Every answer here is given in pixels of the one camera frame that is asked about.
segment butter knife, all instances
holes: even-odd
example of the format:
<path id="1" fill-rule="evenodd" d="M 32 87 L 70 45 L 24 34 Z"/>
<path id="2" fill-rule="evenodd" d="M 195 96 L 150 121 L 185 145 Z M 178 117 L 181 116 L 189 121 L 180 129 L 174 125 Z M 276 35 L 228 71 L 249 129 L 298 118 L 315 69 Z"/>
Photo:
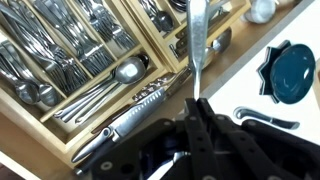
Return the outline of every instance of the butter knife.
<path id="1" fill-rule="evenodd" d="M 270 117 L 260 112 L 257 112 L 255 110 L 249 109 L 247 107 L 238 107 L 234 110 L 233 114 L 238 119 L 242 119 L 245 116 L 252 117 L 261 121 L 268 122 L 274 126 L 278 126 L 278 127 L 290 129 L 290 130 L 295 130 L 300 126 L 299 122 L 285 121 L 278 118 Z"/>

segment white countertop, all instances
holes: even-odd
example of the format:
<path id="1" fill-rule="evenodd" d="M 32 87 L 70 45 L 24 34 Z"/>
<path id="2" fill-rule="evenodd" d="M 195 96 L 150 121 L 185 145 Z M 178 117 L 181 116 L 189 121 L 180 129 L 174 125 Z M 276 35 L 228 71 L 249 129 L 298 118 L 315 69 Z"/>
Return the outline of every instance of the white countertop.
<path id="1" fill-rule="evenodd" d="M 292 44 L 305 44 L 313 51 L 315 59 L 320 58 L 320 1 L 316 0 L 294 21 L 283 29 L 267 46 L 277 47 L 284 40 Z M 246 106 L 263 114 L 288 121 L 301 123 L 297 130 L 284 130 L 293 135 L 320 145 L 320 111 L 313 89 L 296 104 L 275 104 L 270 96 L 259 95 L 261 78 L 258 67 L 265 61 L 266 47 L 256 54 L 240 71 L 227 81 L 213 96 L 209 103 L 215 113 L 225 114 L 241 124 L 233 116 L 238 106 Z"/>

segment drawer compartment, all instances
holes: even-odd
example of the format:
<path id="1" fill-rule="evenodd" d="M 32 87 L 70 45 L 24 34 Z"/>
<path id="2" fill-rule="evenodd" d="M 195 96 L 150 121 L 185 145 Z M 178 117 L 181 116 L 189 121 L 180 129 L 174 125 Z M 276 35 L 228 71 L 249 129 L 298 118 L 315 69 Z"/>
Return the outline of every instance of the drawer compartment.
<path id="1" fill-rule="evenodd" d="M 170 45 L 175 44 L 179 39 L 176 35 L 184 30 L 187 26 L 187 17 L 185 12 L 179 12 L 175 10 L 169 0 L 155 0 L 156 6 L 159 10 L 167 12 L 173 20 L 173 30 L 170 32 L 158 31 L 152 20 L 149 18 L 142 4 L 139 0 L 122 0 L 126 5 L 128 11 L 130 11 L 132 17 L 135 18 L 137 24 L 145 32 L 150 43 L 159 50 L 159 56 L 166 59 L 166 67 L 172 71 L 180 71 L 188 64 L 187 53 L 183 53 L 176 57 L 170 49 Z M 210 4 L 214 4 L 218 1 L 213 0 Z M 207 45 L 211 45 L 212 41 L 216 39 L 222 32 L 224 32 L 230 25 L 236 21 L 242 14 L 244 14 L 250 8 L 249 0 L 230 0 L 230 2 L 223 5 L 223 8 L 229 13 L 214 27 L 210 27 L 208 31 Z"/>
<path id="2" fill-rule="evenodd" d="M 90 71 L 81 63 L 79 54 L 77 54 L 78 51 L 75 51 L 74 46 L 69 43 L 70 41 L 68 41 L 68 38 L 65 38 L 64 34 L 55 29 L 48 19 L 37 11 L 33 6 L 34 1 L 24 2 L 42 23 L 53 41 L 65 49 L 68 56 L 75 60 L 75 63 L 77 63 L 83 70 L 88 77 L 88 80 L 73 92 L 66 93 L 58 84 L 55 83 L 55 79 L 49 76 L 48 73 L 36 62 L 32 53 L 25 48 L 24 44 L 19 42 L 19 39 L 16 38 L 15 34 L 10 32 L 9 29 L 5 27 L 5 24 L 2 24 L 0 31 L 2 36 L 11 42 L 19 53 L 21 59 L 28 64 L 30 71 L 32 71 L 36 77 L 39 77 L 43 82 L 49 83 L 58 91 L 61 95 L 62 101 L 53 107 L 48 107 L 41 102 L 35 105 L 26 104 L 16 95 L 14 86 L 2 78 L 0 79 L 1 103 L 4 106 L 3 109 L 10 112 L 6 115 L 13 122 L 28 132 L 28 134 L 34 137 L 63 162 L 68 164 L 70 167 L 73 167 L 75 164 L 71 163 L 71 156 L 84 141 L 92 137 L 92 134 L 90 133 L 91 130 L 122 106 L 133 103 L 132 97 L 138 93 L 142 87 L 155 80 L 157 77 L 160 77 L 167 71 L 163 67 L 163 62 L 160 61 L 143 36 L 143 33 L 130 17 L 130 14 L 126 11 L 122 3 L 117 0 L 105 1 L 107 3 L 104 3 L 103 5 L 114 15 L 116 23 L 121 24 L 121 27 L 132 37 L 135 45 L 130 48 L 121 48 L 114 42 L 114 40 L 106 42 L 91 26 L 76 1 L 65 1 L 68 7 L 72 9 L 72 13 L 84 27 L 88 36 L 108 52 L 114 61 L 110 66 L 96 75 L 90 73 Z M 139 54 L 145 54 L 150 59 L 143 78 L 133 84 L 121 84 L 119 88 L 117 88 L 117 90 L 107 98 L 106 103 L 104 103 L 97 112 L 90 116 L 86 122 L 81 125 L 77 125 L 74 119 L 65 123 L 61 119 L 54 118 L 54 114 L 67 107 L 70 102 L 87 92 L 91 87 L 110 78 L 110 73 L 117 66 L 126 61 L 129 57 L 135 57 Z M 116 83 L 109 86 L 103 91 L 103 93 L 106 94 L 106 92 L 115 86 L 115 84 Z M 92 101 L 89 101 L 85 107 L 100 100 L 102 94 L 94 98 Z"/>

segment blue bowl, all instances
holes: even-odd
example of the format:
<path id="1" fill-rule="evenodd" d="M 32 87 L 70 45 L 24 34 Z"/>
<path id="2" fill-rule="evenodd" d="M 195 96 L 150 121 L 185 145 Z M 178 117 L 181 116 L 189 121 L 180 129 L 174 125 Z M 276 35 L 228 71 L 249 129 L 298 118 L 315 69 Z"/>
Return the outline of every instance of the blue bowl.
<path id="1" fill-rule="evenodd" d="M 308 46 L 288 47 L 272 65 L 270 81 L 274 96 L 285 104 L 299 102 L 312 86 L 315 67 L 315 58 Z"/>

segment silverware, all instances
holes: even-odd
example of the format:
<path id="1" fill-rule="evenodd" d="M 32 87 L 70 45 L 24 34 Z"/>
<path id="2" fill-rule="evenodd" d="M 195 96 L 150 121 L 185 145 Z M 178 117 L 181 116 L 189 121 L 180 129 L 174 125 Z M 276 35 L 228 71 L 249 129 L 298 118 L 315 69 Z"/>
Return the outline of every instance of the silverware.
<path id="1" fill-rule="evenodd" d="M 9 0 L 8 3 L 10 7 L 5 4 L 2 4 L 2 7 L 11 8 L 11 13 L 19 17 L 24 24 L 16 22 L 7 14 L 4 14 L 6 22 L 3 23 L 11 30 L 9 32 L 12 32 L 16 40 L 48 72 L 56 85 L 66 94 L 70 94 L 87 82 L 88 78 L 84 71 L 72 58 L 67 59 L 65 51 L 53 42 L 26 4 L 20 0 Z"/>
<path id="2" fill-rule="evenodd" d="M 115 23 L 115 17 L 103 6 L 100 0 L 78 0 L 89 17 L 90 24 L 105 41 L 113 39 L 120 48 L 131 49 L 136 43 L 132 37 Z"/>
<path id="3" fill-rule="evenodd" d="M 103 142 L 95 151 L 91 151 L 83 162 L 75 167 L 75 173 L 81 175 L 88 171 L 93 162 L 99 159 L 109 149 L 114 147 L 119 141 L 127 136 L 138 124 L 140 124 L 146 117 L 148 117 L 164 100 L 164 88 L 160 88 L 157 91 L 150 94 L 147 98 L 144 98 L 136 105 L 133 105 L 127 112 L 122 114 L 107 128 L 112 131 L 112 136 L 109 137 L 106 142 Z"/>
<path id="4" fill-rule="evenodd" d="M 110 115 L 106 120 L 104 120 L 99 126 L 94 128 L 91 131 L 91 134 L 97 134 L 98 132 L 102 131 L 105 127 L 109 126 L 113 121 L 115 121 L 118 117 L 120 117 L 122 114 L 127 112 L 130 108 L 130 104 L 126 104 L 120 109 L 118 109 L 116 112 L 114 112 L 112 115 Z"/>
<path id="5" fill-rule="evenodd" d="M 145 72 L 146 68 L 142 61 L 137 57 L 130 57 L 112 71 L 110 79 L 103 82 L 102 86 L 92 90 L 91 92 L 88 92 L 87 94 L 84 94 L 84 96 L 80 96 L 79 99 L 74 100 L 70 105 L 58 111 L 54 117 L 61 119 L 63 122 L 68 122 L 72 119 L 76 120 L 80 115 L 82 115 L 82 113 L 88 113 L 87 115 L 84 115 L 83 118 L 80 117 L 76 121 L 77 124 L 80 124 L 88 118 L 87 116 L 91 116 L 91 114 L 96 112 L 96 110 L 103 105 L 105 100 L 108 99 L 108 96 L 110 96 L 118 87 L 120 87 L 121 84 L 134 83 L 140 80 L 145 75 Z M 96 104 L 93 104 L 93 107 L 87 106 L 91 100 L 105 92 L 110 85 L 116 82 L 117 85 L 109 93 L 106 93 Z"/>
<path id="6" fill-rule="evenodd" d="M 24 62 L 20 59 L 19 54 L 9 41 L 4 41 L 0 46 L 0 54 L 5 57 L 8 64 L 11 65 L 14 72 L 23 79 L 29 80 L 38 86 L 38 93 L 41 101 L 49 106 L 55 106 L 61 101 L 58 92 L 48 83 L 40 82 L 32 72 L 26 67 Z"/>
<path id="7" fill-rule="evenodd" d="M 161 22 L 160 19 L 157 17 L 157 14 L 155 11 L 151 10 L 151 6 L 148 0 L 139 0 L 139 3 L 141 4 L 142 8 L 145 10 L 147 15 L 149 16 L 150 20 L 154 24 L 154 26 L 157 28 L 159 32 L 162 31 Z"/>
<path id="8" fill-rule="evenodd" d="M 201 71 L 205 63 L 208 6 L 208 0 L 187 1 L 189 66 L 194 78 L 194 98 L 196 100 L 200 95 Z"/>
<path id="9" fill-rule="evenodd" d="M 10 65 L 7 64 L 5 57 L 0 54 L 0 73 L 12 85 L 15 86 L 18 97 L 27 104 L 35 104 L 40 101 L 38 88 L 35 84 L 20 79 L 13 71 L 9 69 Z"/>
<path id="10" fill-rule="evenodd" d="M 274 126 L 278 126 L 285 129 L 295 130 L 299 128 L 300 123 L 296 121 L 285 121 L 278 118 L 270 117 L 267 115 L 264 115 L 262 113 L 259 113 L 257 111 L 254 111 L 252 109 L 249 109 L 247 107 L 237 107 L 234 112 L 234 116 L 238 119 L 242 119 L 244 117 L 252 117 L 261 121 L 268 122 Z"/>
<path id="11" fill-rule="evenodd" d="M 64 1 L 36 0 L 33 5 L 53 27 L 66 37 L 76 49 L 80 62 L 93 76 L 113 63 L 103 45 L 90 38 Z"/>
<path id="12" fill-rule="evenodd" d="M 166 11 L 160 11 L 154 2 L 154 0 L 148 0 L 150 8 L 155 12 L 156 17 L 160 21 L 161 30 L 164 32 L 170 32 L 173 30 L 174 23 L 171 16 Z"/>
<path id="13" fill-rule="evenodd" d="M 124 71 L 135 72 L 128 76 L 127 72 Z M 146 67 L 142 63 L 142 61 L 138 57 L 130 57 L 122 64 L 120 64 L 115 69 L 114 79 L 111 80 L 110 84 L 117 83 L 110 91 L 108 91 L 103 97 L 101 97 L 95 104 L 92 106 L 87 106 L 82 109 L 78 114 L 79 116 L 74 116 L 76 124 L 82 124 L 87 121 L 89 117 L 91 117 L 95 112 L 97 112 L 109 99 L 109 97 L 116 91 L 122 84 L 133 84 L 140 79 L 142 79 L 146 73 Z"/>
<path id="14" fill-rule="evenodd" d="M 165 87 L 168 84 L 170 84 L 175 78 L 177 74 L 168 72 L 164 74 L 163 76 L 157 78 L 156 80 L 150 82 L 148 85 L 144 86 L 138 93 L 136 93 L 132 99 L 134 101 L 140 101 L 141 99 L 145 98 L 152 92 L 156 91 L 157 89 L 161 87 Z"/>
<path id="15" fill-rule="evenodd" d="M 73 155 L 71 162 L 76 163 L 86 157 L 88 154 L 98 148 L 104 141 L 110 138 L 113 135 L 112 133 L 113 132 L 109 127 L 102 129 L 99 134 L 81 146 L 81 148 Z"/>
<path id="16" fill-rule="evenodd" d="M 227 3 L 230 0 L 223 0 L 223 1 L 219 1 L 216 4 L 213 4 L 209 7 L 209 12 L 208 12 L 208 31 L 212 28 L 215 27 L 215 25 L 219 22 L 221 22 L 222 19 L 224 19 L 229 12 L 228 11 L 224 11 L 222 8 L 222 5 Z M 175 36 L 178 39 L 182 39 L 183 37 L 187 36 L 187 27 L 183 28 L 180 32 L 178 32 Z"/>

